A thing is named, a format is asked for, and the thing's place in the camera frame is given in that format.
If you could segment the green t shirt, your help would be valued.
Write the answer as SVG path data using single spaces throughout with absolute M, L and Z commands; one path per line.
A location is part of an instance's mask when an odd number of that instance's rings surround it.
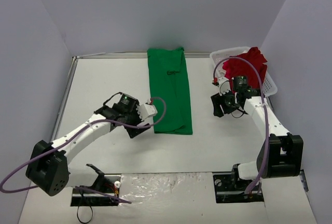
M 151 97 L 166 104 L 163 119 L 154 126 L 155 133 L 192 135 L 191 100 L 184 48 L 147 50 Z

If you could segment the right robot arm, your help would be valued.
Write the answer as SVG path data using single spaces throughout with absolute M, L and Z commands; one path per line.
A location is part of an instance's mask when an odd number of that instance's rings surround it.
M 252 118 L 264 142 L 256 161 L 236 165 L 230 183 L 244 188 L 249 180 L 260 178 L 294 177 L 300 174 L 303 139 L 292 134 L 278 120 L 259 88 L 252 88 L 245 76 L 231 80 L 214 78 L 218 93 L 211 96 L 213 114 L 223 117 L 238 110 Z

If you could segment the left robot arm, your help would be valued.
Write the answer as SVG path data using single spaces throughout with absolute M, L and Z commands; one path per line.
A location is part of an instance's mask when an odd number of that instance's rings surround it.
M 149 129 L 142 122 L 157 114 L 156 107 L 148 100 L 144 104 L 122 93 L 111 107 L 106 102 L 75 130 L 50 143 L 38 142 L 32 151 L 33 162 L 26 169 L 26 176 L 49 196 L 66 187 L 87 187 L 98 192 L 104 187 L 105 174 L 92 164 L 83 170 L 70 167 L 72 160 L 98 138 L 124 126 L 130 138 Z

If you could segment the red t shirt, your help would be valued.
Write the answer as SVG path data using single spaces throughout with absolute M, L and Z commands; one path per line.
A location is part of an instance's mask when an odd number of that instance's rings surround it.
M 258 47 L 252 47 L 247 53 L 240 54 L 238 57 L 250 62 L 257 70 L 261 82 L 264 81 L 268 68 L 267 60 Z M 227 79 L 232 79 L 235 76 L 246 76 L 249 86 L 254 89 L 259 88 L 258 77 L 252 67 L 246 62 L 238 59 L 229 59 L 223 63 L 223 69 L 226 71 L 225 77 Z

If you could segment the white plastic basket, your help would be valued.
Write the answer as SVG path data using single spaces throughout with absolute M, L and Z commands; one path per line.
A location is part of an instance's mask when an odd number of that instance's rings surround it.
M 215 65 L 218 62 L 220 62 L 222 59 L 247 53 L 249 49 L 250 47 L 244 46 L 244 47 L 234 47 L 234 48 L 213 51 L 212 53 L 210 53 L 210 59 L 212 60 L 213 67 L 215 67 Z M 221 63 L 216 69 L 217 78 L 224 77 L 226 74 L 226 71 L 222 68 L 222 66 L 223 63 Z M 271 78 L 268 72 L 266 72 L 262 86 L 263 86 L 264 95 L 266 97 L 272 96 L 276 94 L 278 91 L 277 86 L 275 85 L 273 79 Z

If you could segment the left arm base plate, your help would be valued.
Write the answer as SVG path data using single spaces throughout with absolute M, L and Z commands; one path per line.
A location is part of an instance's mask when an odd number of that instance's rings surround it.
M 114 197 L 119 197 L 119 188 L 116 188 L 114 183 L 118 185 L 121 183 L 121 175 L 118 174 L 106 174 L 103 182 L 99 188 L 93 188 L 96 191 L 112 195 Z M 113 199 L 105 197 L 100 194 L 93 192 L 83 192 L 81 196 L 81 191 L 77 189 L 72 190 L 70 207 L 77 206 L 91 206 L 91 207 L 101 207 L 101 206 L 118 206 L 119 203 Z

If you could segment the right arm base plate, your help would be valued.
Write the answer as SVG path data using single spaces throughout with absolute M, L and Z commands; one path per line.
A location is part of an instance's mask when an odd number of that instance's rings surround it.
M 213 173 L 212 175 L 216 203 L 232 204 L 264 202 L 264 196 L 262 192 L 258 192 L 258 185 L 255 186 L 250 193 L 244 193 L 247 186 L 251 183 L 250 180 L 239 179 L 234 183 L 230 172 Z

